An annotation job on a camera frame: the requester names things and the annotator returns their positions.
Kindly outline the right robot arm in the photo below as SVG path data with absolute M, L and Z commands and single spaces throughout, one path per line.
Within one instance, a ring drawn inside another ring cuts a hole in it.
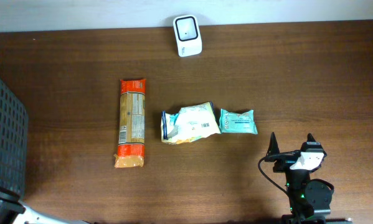
M 312 179 L 310 174 L 321 167 L 327 153 L 320 142 L 312 134 L 307 135 L 307 140 L 299 150 L 281 152 L 278 147 L 275 133 L 271 133 L 268 151 L 265 157 L 258 162 L 260 173 L 276 188 L 288 197 L 290 214 L 281 217 L 281 223 L 352 223 L 348 219 L 332 219 L 330 204 L 333 199 L 334 185 L 323 179 Z M 269 178 L 262 170 L 262 162 L 272 162 L 274 173 L 284 173 L 286 184 L 281 187 Z

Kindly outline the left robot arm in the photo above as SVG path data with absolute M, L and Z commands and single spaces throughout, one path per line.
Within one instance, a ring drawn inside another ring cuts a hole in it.
M 20 196 L 0 187 L 0 224 L 79 224 L 81 220 L 66 220 L 45 213 L 39 213 L 20 201 Z

